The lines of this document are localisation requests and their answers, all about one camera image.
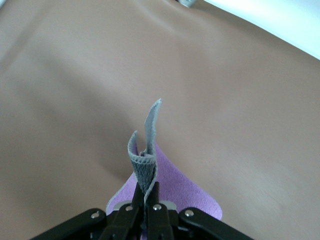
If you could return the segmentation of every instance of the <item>purple fabric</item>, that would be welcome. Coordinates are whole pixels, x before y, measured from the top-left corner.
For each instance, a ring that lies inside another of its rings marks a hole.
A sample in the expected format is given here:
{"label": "purple fabric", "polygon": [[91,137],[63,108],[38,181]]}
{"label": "purple fabric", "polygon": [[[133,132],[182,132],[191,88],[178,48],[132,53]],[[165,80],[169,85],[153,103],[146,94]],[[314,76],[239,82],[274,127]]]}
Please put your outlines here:
{"label": "purple fabric", "polygon": [[[174,202],[178,212],[188,207],[195,207],[221,220],[222,210],[216,200],[180,172],[157,144],[155,148],[158,164],[157,181],[160,183],[159,200]],[[107,215],[113,211],[117,203],[132,200],[136,184],[137,181],[132,174],[109,201],[106,208]]]}

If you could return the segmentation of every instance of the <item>black metal bracket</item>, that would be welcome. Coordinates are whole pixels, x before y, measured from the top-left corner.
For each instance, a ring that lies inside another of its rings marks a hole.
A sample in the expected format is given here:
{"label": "black metal bracket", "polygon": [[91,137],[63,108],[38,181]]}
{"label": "black metal bracket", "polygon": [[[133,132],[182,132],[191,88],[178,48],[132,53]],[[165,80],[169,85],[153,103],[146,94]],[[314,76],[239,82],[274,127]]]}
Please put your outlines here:
{"label": "black metal bracket", "polygon": [[159,187],[156,182],[146,205],[137,184],[132,202],[108,216],[92,208],[31,240],[140,239],[144,227],[148,240],[253,240],[198,208],[178,213],[174,203],[159,201]]}

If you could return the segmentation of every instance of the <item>folded cloth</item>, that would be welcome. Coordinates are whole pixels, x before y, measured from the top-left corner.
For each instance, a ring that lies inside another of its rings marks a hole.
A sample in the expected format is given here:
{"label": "folded cloth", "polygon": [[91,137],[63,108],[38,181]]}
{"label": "folded cloth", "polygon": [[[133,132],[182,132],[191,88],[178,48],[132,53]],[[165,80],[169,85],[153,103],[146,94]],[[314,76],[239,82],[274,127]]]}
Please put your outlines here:
{"label": "folded cloth", "polygon": [[158,100],[145,121],[146,149],[138,154],[137,132],[134,132],[129,141],[128,154],[134,173],[109,201],[106,208],[107,215],[113,211],[117,203],[132,200],[137,182],[145,194],[144,202],[146,202],[154,183],[158,181],[159,200],[175,203],[178,212],[188,207],[195,207],[220,220],[222,210],[219,204],[179,171],[156,144],[155,124],[160,106],[161,100]]}

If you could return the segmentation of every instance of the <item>tan surface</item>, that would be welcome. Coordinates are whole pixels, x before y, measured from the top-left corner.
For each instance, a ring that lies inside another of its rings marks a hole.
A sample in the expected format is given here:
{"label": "tan surface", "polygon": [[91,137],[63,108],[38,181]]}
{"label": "tan surface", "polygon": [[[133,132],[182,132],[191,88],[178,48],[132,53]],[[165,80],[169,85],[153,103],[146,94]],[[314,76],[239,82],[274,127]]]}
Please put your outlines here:
{"label": "tan surface", "polygon": [[206,3],[9,0],[0,239],[104,209],[162,98],[157,142],[224,222],[257,240],[318,240],[319,93],[319,60]]}

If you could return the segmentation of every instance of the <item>metal screw head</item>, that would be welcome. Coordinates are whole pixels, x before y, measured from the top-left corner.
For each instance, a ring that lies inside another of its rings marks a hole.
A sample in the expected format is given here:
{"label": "metal screw head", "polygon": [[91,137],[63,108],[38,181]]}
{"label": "metal screw head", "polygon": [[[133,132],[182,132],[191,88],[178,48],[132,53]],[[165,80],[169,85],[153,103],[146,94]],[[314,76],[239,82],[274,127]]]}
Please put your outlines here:
{"label": "metal screw head", "polygon": [[193,215],[195,215],[195,213],[192,210],[186,210],[184,212],[184,215],[186,215],[187,217],[192,217]]}
{"label": "metal screw head", "polygon": [[100,213],[97,211],[97,212],[95,212],[95,213],[92,213],[91,218],[92,218],[92,219],[96,219],[96,218],[98,218],[99,216],[100,216]]}
{"label": "metal screw head", "polygon": [[129,205],[129,206],[127,206],[126,208],[125,208],[125,210],[126,211],[131,211],[132,209],[134,209],[131,205]]}
{"label": "metal screw head", "polygon": [[153,206],[153,210],[155,210],[155,211],[158,211],[158,210],[161,210],[161,205],[160,204],[155,204],[154,206]]}

